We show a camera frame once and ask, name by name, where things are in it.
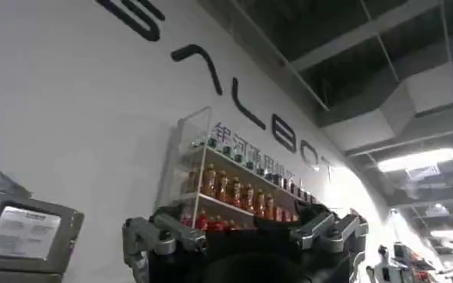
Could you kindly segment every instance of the fluorescent light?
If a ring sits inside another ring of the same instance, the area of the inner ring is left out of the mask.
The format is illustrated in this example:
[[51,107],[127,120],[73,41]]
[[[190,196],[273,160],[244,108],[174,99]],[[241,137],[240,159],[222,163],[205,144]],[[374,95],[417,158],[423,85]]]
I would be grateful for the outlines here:
[[434,230],[431,236],[436,238],[453,238],[453,230]]
[[453,148],[440,148],[433,151],[424,151],[411,155],[391,158],[378,163],[378,169],[382,172],[397,170],[411,170],[435,165],[453,159]]

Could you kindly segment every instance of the exposed ceiling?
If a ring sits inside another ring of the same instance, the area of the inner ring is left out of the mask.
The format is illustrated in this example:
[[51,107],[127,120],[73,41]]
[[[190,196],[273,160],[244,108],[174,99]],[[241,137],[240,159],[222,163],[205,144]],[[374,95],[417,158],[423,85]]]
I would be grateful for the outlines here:
[[453,148],[453,0],[202,3],[423,236],[453,228],[453,161],[417,180],[376,168]]

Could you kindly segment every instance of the gray machine panel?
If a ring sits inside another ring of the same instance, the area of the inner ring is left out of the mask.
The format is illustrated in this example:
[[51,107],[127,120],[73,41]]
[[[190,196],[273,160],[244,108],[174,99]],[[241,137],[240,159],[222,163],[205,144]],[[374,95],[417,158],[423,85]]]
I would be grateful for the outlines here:
[[62,275],[0,271],[0,283],[61,283]]
[[[84,215],[74,209],[0,192],[0,274],[26,271],[62,276],[83,220]],[[22,231],[12,232],[12,227]],[[17,245],[24,240],[31,245]]]

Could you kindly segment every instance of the sticker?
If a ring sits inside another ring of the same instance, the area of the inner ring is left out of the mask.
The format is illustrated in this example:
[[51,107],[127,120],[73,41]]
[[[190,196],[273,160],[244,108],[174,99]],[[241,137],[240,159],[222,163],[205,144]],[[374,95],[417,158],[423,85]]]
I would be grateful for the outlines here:
[[6,206],[0,217],[0,255],[46,259],[61,218]]

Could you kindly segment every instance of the robotic hand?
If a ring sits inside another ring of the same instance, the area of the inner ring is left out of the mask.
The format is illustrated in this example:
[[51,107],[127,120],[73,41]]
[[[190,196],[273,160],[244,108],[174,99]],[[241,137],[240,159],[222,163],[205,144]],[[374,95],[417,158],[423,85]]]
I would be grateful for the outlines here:
[[366,220],[302,206],[300,221],[255,218],[256,230],[207,233],[178,220],[181,206],[160,208],[149,220],[124,223],[124,262],[137,283],[353,282]]

